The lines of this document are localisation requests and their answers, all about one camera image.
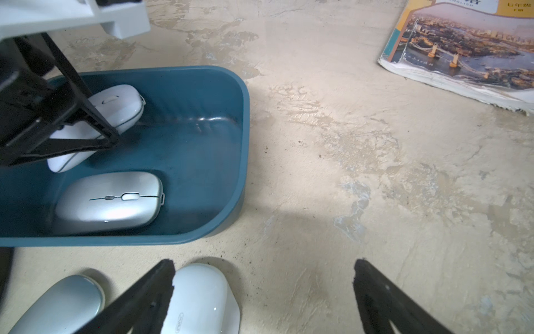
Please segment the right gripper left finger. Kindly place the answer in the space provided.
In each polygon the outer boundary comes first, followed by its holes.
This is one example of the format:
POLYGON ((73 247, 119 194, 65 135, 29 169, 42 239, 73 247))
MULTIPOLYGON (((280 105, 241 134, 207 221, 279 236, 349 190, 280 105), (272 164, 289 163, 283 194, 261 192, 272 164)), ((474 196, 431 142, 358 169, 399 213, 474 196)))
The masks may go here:
POLYGON ((160 333, 174 287, 175 266, 161 260, 78 333, 160 333))

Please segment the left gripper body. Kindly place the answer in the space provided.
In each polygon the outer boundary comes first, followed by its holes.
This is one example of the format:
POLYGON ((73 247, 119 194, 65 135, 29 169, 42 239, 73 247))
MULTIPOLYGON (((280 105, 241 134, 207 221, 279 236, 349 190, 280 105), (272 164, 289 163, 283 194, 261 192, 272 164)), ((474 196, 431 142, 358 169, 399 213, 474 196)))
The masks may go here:
POLYGON ((53 89, 43 75, 54 67, 50 57, 37 51, 36 68, 22 53, 24 42, 1 42, 1 165, 48 159, 74 150, 76 143, 53 139, 70 122, 79 99, 68 83, 53 89))

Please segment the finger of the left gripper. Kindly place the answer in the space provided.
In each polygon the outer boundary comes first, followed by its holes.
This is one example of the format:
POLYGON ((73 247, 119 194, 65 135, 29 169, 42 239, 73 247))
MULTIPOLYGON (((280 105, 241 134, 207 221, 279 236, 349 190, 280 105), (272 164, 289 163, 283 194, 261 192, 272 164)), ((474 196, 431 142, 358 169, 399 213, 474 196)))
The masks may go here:
POLYGON ((85 124, 97 132, 97 137, 94 139, 81 137, 67 139, 51 136, 52 150, 54 152, 83 152, 113 148, 119 142, 118 131, 88 101, 93 95, 92 91, 48 33, 41 33, 40 37, 50 49, 56 67, 65 78, 65 83, 50 95, 52 109, 60 114, 59 120, 56 121, 56 129, 60 131, 67 126, 85 124))

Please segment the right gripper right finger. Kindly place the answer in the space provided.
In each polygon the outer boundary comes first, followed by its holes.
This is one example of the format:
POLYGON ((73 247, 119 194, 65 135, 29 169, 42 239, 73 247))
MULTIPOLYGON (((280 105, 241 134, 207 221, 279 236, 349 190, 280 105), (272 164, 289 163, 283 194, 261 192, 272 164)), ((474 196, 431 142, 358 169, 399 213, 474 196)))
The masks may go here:
POLYGON ((365 333, 450 333, 369 261, 354 266, 353 289, 365 333))

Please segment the white rounded mouse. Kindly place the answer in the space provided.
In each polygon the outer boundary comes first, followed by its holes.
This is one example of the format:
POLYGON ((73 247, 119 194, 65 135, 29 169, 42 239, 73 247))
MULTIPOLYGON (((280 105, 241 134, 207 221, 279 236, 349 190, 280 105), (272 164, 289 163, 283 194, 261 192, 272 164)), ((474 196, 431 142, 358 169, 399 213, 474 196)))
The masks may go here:
POLYGON ((208 264, 176 271, 162 333, 238 333, 241 314, 225 275, 208 264))

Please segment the silver mouse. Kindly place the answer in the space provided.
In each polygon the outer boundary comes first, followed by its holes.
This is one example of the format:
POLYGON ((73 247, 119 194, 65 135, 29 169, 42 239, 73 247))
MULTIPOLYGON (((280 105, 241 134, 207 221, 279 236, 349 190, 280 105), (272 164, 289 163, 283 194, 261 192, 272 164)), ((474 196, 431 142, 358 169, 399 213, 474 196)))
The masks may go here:
POLYGON ((75 333, 105 306, 101 285, 83 275, 51 286, 18 320, 11 333, 75 333))
POLYGON ((149 172, 92 175, 72 183, 60 196, 51 231, 83 235, 151 224, 165 203, 163 183, 149 172))

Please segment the white slim mouse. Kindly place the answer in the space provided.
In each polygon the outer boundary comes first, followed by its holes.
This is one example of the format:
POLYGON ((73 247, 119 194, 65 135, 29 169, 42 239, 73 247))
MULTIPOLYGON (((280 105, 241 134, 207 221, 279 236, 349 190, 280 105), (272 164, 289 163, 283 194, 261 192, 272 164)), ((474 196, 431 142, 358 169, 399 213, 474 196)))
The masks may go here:
MULTIPOLYGON (((130 129, 143 115, 145 100, 131 85, 122 84, 96 93, 88 101, 119 134, 130 129)), ((87 122, 65 126, 51 135, 52 139, 102 139, 87 122)), ((63 173, 95 154, 93 151, 65 154, 47 160, 50 171, 63 173)))

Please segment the teal plastic storage box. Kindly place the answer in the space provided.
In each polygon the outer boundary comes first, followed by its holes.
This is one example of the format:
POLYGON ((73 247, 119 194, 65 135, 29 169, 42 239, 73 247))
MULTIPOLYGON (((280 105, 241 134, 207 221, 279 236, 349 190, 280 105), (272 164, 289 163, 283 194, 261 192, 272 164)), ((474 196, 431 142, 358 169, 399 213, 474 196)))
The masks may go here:
POLYGON ((216 66, 84 72, 93 92, 135 87, 145 111, 112 150, 66 173, 44 161, 1 170, 1 245, 140 246, 185 244, 216 235, 235 222, 246 186, 250 96, 243 80, 216 66), (165 203, 146 227, 91 236, 48 231, 60 195, 79 178, 147 171, 164 187, 165 203))

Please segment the black mouse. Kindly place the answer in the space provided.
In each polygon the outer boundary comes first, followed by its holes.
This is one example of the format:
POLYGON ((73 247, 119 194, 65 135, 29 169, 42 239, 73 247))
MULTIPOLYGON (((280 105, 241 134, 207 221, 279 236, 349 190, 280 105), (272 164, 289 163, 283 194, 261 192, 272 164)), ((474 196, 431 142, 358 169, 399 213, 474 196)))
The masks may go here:
POLYGON ((0 248, 0 299, 3 300, 13 265, 14 248, 0 248))

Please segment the silver flat mouse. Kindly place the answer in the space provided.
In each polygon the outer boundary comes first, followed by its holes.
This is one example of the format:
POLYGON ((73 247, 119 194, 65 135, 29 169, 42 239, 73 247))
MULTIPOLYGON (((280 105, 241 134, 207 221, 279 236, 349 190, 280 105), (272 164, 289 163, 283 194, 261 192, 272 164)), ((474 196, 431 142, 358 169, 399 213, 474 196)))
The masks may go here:
POLYGON ((72 183, 60 196, 51 231, 83 235, 151 224, 165 203, 163 183, 149 172, 92 175, 72 183))

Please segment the textbook with city cover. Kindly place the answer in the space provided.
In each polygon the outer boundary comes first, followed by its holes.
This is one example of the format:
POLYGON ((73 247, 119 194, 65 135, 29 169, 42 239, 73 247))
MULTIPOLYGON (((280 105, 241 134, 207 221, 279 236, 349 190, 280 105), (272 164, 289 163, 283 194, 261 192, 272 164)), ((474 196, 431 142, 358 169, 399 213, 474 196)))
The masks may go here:
POLYGON ((532 1, 409 1, 378 63, 485 104, 533 114, 532 1))

